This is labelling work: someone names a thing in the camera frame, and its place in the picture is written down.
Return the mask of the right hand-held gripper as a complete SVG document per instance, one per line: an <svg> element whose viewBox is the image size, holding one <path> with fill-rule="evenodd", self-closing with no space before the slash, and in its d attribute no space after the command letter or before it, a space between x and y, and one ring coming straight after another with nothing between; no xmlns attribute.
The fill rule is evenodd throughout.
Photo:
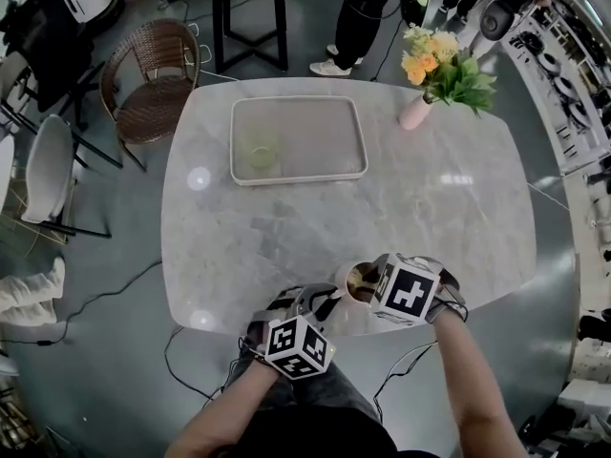
<svg viewBox="0 0 611 458"><path fill-rule="evenodd" d="M446 309L467 316L459 282L434 258L384 254L365 265L362 284L375 287L371 314L392 323L432 323Z"/></svg>

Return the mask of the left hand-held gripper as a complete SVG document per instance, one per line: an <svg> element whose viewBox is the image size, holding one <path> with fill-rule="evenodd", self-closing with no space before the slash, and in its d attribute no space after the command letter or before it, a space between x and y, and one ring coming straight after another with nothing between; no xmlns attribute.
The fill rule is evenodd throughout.
<svg viewBox="0 0 611 458"><path fill-rule="evenodd" d="M329 282L294 286L256 312L246 329L246 346L291 381L327 371L334 346L325 324L342 292Z"/></svg>

